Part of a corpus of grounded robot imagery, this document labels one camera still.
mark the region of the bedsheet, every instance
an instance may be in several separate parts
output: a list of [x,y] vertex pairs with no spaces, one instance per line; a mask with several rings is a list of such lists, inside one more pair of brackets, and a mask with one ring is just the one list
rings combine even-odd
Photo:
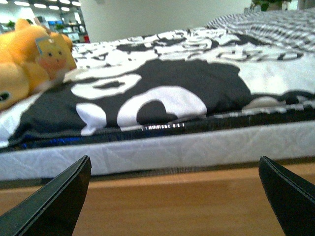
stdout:
[[226,29],[77,45],[65,84],[0,115],[0,147],[111,128],[298,104],[315,98],[315,57]]

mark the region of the yellow plush toy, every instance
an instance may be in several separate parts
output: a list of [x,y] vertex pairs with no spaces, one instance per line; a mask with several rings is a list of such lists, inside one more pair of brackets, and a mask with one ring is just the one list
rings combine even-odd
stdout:
[[16,22],[15,31],[0,35],[0,111],[75,68],[66,53],[71,40],[63,35],[64,48],[54,41],[57,36],[23,19]]

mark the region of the bed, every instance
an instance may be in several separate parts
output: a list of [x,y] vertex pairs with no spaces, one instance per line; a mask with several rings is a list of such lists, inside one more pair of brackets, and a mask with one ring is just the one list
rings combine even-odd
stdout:
[[[132,235],[180,235],[189,221],[191,235],[264,235],[254,214],[272,225],[269,233],[282,235],[253,166],[266,155],[296,163],[289,169],[315,180],[314,15],[314,8],[233,14],[201,28],[75,45],[78,69],[62,86],[0,114],[0,180],[52,178],[83,155],[95,177],[204,170],[93,182],[82,217],[98,235],[109,228],[96,215],[114,209],[121,215],[110,220],[113,235],[122,228],[118,221]],[[203,188],[218,201],[209,202],[207,193],[189,197]],[[150,202],[155,194],[160,199]],[[179,196],[186,197],[174,206]],[[137,213],[138,221],[130,220]],[[218,228],[208,224],[216,214]],[[176,219],[177,230],[166,219]]]

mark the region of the green plant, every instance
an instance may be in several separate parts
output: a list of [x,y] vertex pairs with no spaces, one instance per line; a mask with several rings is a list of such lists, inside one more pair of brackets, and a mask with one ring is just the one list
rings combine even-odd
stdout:
[[30,25],[33,24],[33,22],[30,19],[26,19],[26,20],[29,22]]
[[14,28],[15,27],[15,23],[13,21],[9,21],[8,24],[6,24],[7,27],[10,27],[10,28]]
[[253,9],[257,5],[260,5],[261,11],[267,11],[271,3],[275,3],[278,6],[282,6],[282,3],[285,1],[291,2],[292,0],[252,0],[251,9]]
[[55,29],[56,29],[56,30],[63,30],[63,29],[64,29],[64,25],[56,24],[56,25],[55,25]]

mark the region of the wooden bed frame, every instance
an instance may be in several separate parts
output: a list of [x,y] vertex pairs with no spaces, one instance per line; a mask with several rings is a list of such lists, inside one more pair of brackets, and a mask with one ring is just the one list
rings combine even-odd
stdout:
[[[315,183],[315,162],[285,165]],[[0,215],[39,187],[0,190]],[[258,168],[91,181],[74,236],[284,236]]]

